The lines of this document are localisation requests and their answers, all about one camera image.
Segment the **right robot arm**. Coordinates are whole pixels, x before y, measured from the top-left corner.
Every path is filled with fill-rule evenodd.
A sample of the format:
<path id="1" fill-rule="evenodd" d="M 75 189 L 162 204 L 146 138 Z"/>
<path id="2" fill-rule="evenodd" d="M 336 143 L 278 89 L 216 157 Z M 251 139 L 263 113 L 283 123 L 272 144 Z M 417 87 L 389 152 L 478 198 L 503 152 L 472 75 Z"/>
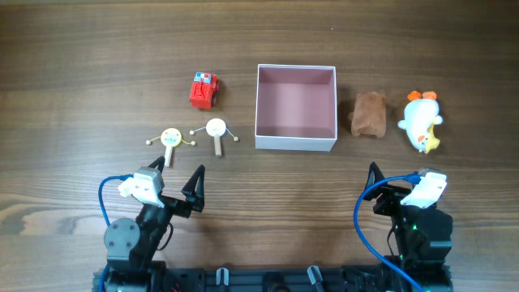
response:
<path id="1" fill-rule="evenodd" d="M 380 264 L 375 269 L 377 291 L 452 291 L 445 258 L 453 247 L 453 218 L 437 208 L 447 186 L 447 175 L 433 169 L 384 177 L 371 163 L 366 186 L 354 207 L 354 227 L 362 243 Z M 391 219 L 389 231 L 395 251 L 381 255 L 360 230 L 362 201 L 376 200 L 373 212 Z"/>

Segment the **yellow wooden rattle drum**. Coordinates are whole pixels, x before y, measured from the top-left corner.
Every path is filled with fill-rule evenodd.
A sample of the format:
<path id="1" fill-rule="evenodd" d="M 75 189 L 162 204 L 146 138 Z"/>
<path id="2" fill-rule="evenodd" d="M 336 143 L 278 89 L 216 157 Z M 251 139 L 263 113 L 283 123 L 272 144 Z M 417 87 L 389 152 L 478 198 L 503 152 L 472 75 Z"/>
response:
<path id="1" fill-rule="evenodd" d="M 177 128 L 167 128 L 160 136 L 146 140 L 146 145 L 152 145 L 154 141 L 160 140 L 165 146 L 165 166 L 170 167 L 171 161 L 174 155 L 174 149 L 180 144 L 188 144 L 190 146 L 196 146 L 195 141 L 187 142 L 183 139 L 182 133 Z"/>

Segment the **brown plush toy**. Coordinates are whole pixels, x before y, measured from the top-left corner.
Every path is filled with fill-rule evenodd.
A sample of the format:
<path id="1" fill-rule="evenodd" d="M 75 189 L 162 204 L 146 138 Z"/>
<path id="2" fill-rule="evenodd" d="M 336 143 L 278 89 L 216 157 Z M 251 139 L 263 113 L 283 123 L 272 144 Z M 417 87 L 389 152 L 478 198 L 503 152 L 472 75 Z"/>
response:
<path id="1" fill-rule="evenodd" d="M 379 92 L 359 93 L 354 111 L 349 114 L 353 136 L 373 135 L 381 138 L 387 129 L 386 96 Z"/>

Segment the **white plush chicken toy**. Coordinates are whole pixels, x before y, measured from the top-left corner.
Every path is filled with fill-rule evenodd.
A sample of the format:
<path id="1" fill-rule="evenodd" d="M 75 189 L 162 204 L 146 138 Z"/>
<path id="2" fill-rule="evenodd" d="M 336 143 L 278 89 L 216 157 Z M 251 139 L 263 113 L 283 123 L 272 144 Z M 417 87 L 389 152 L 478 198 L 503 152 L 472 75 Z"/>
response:
<path id="1" fill-rule="evenodd" d="M 405 131 L 414 148 L 428 154 L 440 145 L 440 140 L 434 135 L 434 127 L 443 122 L 437 94 L 434 91 L 413 91 L 407 99 L 409 103 L 404 109 L 404 118 L 397 126 Z"/>

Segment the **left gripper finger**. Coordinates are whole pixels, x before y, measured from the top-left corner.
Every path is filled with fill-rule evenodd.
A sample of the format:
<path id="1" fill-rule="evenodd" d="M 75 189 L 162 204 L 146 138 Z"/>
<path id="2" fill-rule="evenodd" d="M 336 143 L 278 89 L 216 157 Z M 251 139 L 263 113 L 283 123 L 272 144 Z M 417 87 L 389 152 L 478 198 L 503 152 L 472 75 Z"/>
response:
<path id="1" fill-rule="evenodd" d="M 187 202 L 204 202 L 204 175 L 205 167 L 200 165 L 182 188 L 182 194 L 186 197 Z"/>
<path id="2" fill-rule="evenodd" d="M 154 162 L 152 162 L 149 168 L 157 169 L 162 172 L 165 167 L 165 158 L 163 156 L 159 156 Z"/>

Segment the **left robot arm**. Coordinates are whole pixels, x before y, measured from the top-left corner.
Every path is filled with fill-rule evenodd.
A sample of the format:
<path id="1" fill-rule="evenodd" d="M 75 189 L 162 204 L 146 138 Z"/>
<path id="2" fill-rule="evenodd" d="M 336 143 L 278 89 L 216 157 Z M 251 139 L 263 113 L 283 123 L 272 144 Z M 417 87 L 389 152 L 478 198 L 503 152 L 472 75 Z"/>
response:
<path id="1" fill-rule="evenodd" d="M 106 265 L 92 279 L 94 291 L 181 291 L 181 282 L 170 273 L 164 261 L 154 260 L 156 252 L 165 249 L 160 244 L 164 235 L 173 235 L 171 219 L 188 218 L 204 209 L 205 167 L 200 165 L 185 186 L 184 200 L 162 195 L 165 187 L 162 171 L 165 158 L 158 157 L 133 174 L 105 178 L 98 188 L 98 199 L 107 228 L 104 244 Z M 104 185 L 120 180 L 120 195 L 131 196 L 143 207 L 135 219 L 111 221 L 106 213 L 102 191 Z"/>

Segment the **red toy fire truck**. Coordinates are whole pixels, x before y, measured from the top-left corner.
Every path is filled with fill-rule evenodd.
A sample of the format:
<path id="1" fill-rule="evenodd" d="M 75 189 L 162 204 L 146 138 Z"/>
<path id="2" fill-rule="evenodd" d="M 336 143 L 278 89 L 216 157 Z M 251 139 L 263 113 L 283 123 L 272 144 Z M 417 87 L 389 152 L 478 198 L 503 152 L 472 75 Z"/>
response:
<path id="1" fill-rule="evenodd" d="M 198 71 L 191 85 L 189 101 L 192 107 L 210 110 L 216 104 L 218 78 L 211 72 Z"/>

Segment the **pink cardboard box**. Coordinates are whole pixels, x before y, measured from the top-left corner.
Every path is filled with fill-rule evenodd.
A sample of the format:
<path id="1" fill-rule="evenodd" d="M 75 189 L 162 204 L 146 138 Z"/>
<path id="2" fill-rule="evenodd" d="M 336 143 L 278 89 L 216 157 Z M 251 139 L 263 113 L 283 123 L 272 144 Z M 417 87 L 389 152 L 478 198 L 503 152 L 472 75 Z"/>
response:
<path id="1" fill-rule="evenodd" d="M 329 152 L 337 128 L 335 67 L 258 65 L 257 149 Z"/>

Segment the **white wooden rattle drum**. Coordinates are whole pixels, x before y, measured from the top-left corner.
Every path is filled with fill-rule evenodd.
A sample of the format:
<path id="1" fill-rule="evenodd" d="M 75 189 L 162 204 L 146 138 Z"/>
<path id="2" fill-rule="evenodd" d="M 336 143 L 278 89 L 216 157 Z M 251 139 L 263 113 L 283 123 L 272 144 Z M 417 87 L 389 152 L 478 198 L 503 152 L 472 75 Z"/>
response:
<path id="1" fill-rule="evenodd" d="M 206 130 L 208 135 L 210 135 L 213 138 L 216 157 L 221 157 L 223 154 L 221 138 L 226 133 L 229 133 L 232 136 L 234 142 L 239 141 L 239 138 L 228 129 L 225 121 L 221 118 L 212 118 L 207 122 L 205 127 L 201 127 L 195 130 L 189 130 L 189 134 L 194 135 L 196 132 L 202 130 Z"/>

